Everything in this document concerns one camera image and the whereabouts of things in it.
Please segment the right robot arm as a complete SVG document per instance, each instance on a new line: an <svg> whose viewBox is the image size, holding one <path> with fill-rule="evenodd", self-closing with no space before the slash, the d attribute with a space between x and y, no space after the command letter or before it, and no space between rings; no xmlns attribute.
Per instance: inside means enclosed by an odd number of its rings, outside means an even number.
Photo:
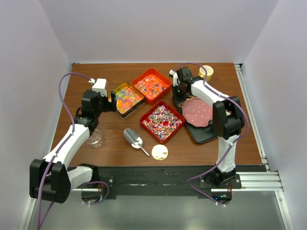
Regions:
<svg viewBox="0 0 307 230"><path fill-rule="evenodd" d="M248 118L241 107L240 99L210 86L207 82L207 69L204 66L200 68L204 71L202 77L194 77L188 67L176 67L169 71L169 77L173 79L173 99L179 101L188 96L197 97L212 109L213 131L219 143L218 158L214 167L200 178L219 188L225 188L236 176L236 143L242 138L240 134Z"/></svg>

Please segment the black tray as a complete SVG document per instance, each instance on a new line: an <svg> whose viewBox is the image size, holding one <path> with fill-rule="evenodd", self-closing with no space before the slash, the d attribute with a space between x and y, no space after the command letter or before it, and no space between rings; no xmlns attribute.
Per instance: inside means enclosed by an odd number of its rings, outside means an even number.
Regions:
<svg viewBox="0 0 307 230"><path fill-rule="evenodd" d="M192 98L192 97L194 97L194 96L189 95L187 100ZM174 101L173 101L174 105L176 106L178 112L181 115L182 115L182 106L185 103L185 101L179 102L179 103L174 103ZM185 125L186 125L188 131L190 132L192 139L196 143L203 144L203 143L206 143L210 140L217 138L217 135L213 130L213 120L211 120L209 122L209 125L207 127L195 127L195 126L189 124L186 120L185 120Z"/></svg>

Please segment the metal scoop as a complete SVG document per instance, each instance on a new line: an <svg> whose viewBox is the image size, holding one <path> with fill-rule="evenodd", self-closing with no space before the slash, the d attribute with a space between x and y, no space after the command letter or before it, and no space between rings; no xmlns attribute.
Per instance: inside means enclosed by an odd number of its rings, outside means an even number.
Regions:
<svg viewBox="0 0 307 230"><path fill-rule="evenodd" d="M135 149L141 149L147 157L150 157L149 153L143 148L143 140L141 137L131 128L126 128L123 131L124 138Z"/></svg>

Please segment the clear glass jar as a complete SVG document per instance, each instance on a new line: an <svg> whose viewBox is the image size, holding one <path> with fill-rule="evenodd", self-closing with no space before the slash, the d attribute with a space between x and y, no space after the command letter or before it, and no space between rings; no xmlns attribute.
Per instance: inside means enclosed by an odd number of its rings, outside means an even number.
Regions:
<svg viewBox="0 0 307 230"><path fill-rule="evenodd" d="M98 148L103 143L103 136L101 132L96 129L91 136L86 140L86 143L92 148Z"/></svg>

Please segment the red lollipop tin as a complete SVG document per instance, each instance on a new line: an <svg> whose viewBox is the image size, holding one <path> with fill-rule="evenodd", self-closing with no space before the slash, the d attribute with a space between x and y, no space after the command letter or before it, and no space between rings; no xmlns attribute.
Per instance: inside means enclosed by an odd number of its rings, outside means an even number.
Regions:
<svg viewBox="0 0 307 230"><path fill-rule="evenodd" d="M164 101L140 118L140 126L160 144L167 143L184 125L185 118Z"/></svg>

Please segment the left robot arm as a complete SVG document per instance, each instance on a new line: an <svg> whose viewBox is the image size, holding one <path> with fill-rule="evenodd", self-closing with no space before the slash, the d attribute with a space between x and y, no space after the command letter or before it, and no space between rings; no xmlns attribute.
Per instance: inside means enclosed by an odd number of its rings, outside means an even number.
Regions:
<svg viewBox="0 0 307 230"><path fill-rule="evenodd" d="M82 163L73 170L69 164L81 145L93 134L102 112L115 112L115 92L102 96L93 90L83 93L81 107L69 130L58 145L43 159L34 159L30 164L29 195L31 198L64 203L70 191L85 184L94 188L99 184L98 167Z"/></svg>

